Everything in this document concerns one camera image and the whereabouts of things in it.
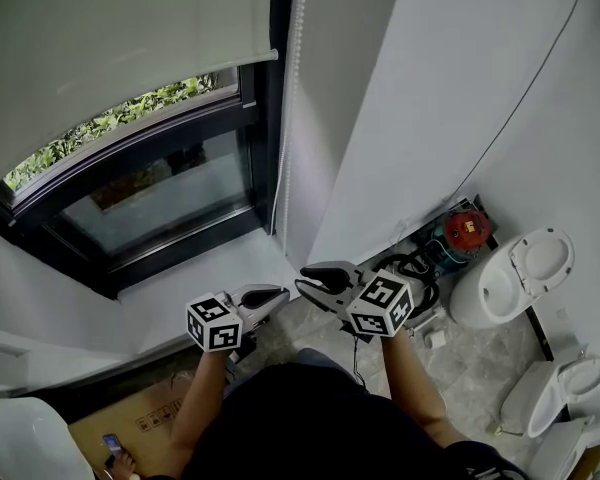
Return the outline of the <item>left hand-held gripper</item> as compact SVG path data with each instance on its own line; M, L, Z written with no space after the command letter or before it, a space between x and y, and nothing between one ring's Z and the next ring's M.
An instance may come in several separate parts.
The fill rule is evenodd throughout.
M207 293L187 303L187 333L203 352L228 350L237 364L255 351L254 330L289 300L287 289L271 284Z

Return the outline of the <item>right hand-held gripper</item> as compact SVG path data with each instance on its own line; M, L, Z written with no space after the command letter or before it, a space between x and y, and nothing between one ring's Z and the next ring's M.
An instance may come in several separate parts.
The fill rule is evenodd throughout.
M351 288L358 285L362 271L351 262L317 262L302 267L300 274L321 285L296 280L298 293L339 319L349 318L360 335L393 337L414 310L409 281L384 269L375 273L353 300Z

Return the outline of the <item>beige roller blind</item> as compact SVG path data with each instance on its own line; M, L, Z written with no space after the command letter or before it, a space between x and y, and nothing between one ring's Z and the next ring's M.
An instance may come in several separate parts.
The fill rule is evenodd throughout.
M270 2L0 0L0 180L127 99L275 59Z

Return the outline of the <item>person's left forearm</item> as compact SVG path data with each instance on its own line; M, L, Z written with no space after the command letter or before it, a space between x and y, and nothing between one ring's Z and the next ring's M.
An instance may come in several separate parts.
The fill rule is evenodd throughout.
M225 387L230 352L205 352L193 381L173 421L167 465L176 477L182 474L206 428L218 416Z

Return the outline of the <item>person's right forearm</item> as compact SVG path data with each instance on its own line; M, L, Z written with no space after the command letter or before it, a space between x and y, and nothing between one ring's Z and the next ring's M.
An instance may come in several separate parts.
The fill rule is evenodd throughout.
M400 329L382 337L385 372L392 401L441 447L467 441L451 423L445 402L414 351L408 334Z

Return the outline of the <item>person's blue jeans leg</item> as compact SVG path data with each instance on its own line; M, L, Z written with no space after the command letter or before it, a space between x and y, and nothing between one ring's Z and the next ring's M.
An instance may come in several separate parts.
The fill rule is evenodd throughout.
M350 376L349 372L345 368L343 368L339 363L335 362L324 353L309 347L299 350L294 355L291 362L294 364L300 364L305 366L331 368Z

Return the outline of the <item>white plastic rod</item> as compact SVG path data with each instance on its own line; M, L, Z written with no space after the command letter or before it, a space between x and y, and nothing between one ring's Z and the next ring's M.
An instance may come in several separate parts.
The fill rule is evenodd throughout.
M425 319L423 319L419 323L417 323L416 325L414 325L412 327L412 330L414 332L418 332L420 329L426 327L427 325L431 324L432 322L434 322L440 318L444 318L445 316L446 316L446 311L443 307L434 308L432 310L431 314L428 315Z

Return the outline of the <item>white toilet with raised lid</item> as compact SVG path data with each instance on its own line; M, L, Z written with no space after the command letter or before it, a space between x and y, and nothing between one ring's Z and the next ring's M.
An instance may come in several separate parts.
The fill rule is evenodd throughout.
M499 245L455 285L449 302L453 320L487 329L518 317L572 273L575 249L569 235L541 228Z

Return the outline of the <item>red topped vacuum cleaner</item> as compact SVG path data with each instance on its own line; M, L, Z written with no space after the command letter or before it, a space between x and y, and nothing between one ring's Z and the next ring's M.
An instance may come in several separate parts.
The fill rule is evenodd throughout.
M491 234L491 224L483 212L450 213L431 231L428 256L441 269L458 271L477 257Z

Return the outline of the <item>person's black shirt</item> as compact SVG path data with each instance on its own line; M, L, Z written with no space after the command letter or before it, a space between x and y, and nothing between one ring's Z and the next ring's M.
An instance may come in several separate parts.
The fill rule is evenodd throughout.
M267 367L222 402L180 478L529 480L493 447L437 444L387 398L331 367Z

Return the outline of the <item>closed brown cardboard box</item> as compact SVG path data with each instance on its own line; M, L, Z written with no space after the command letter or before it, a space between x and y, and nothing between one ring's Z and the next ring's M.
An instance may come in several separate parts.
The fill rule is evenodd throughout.
M172 421L192 381L182 372L158 382L68 426L70 434L99 480L109 480L111 456L104 437L114 435L127 449L142 477L156 475L169 443Z

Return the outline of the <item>white toilet with open seat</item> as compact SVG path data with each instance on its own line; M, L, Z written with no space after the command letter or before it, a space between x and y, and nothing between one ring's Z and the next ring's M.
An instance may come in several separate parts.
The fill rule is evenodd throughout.
M535 438L569 404L600 392L600 357L534 362L504 400L500 425L513 434Z

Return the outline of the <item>white plastic basin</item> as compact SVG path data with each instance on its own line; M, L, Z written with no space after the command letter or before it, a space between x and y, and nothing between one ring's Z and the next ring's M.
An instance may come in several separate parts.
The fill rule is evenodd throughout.
M46 402L0 399L1 480L96 480L67 423Z

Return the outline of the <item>black window frame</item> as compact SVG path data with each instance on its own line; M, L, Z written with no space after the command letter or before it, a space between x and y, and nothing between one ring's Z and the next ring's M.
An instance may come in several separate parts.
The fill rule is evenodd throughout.
M115 298L272 227L283 66L230 68L196 94L120 125L18 189L0 182L0 237Z

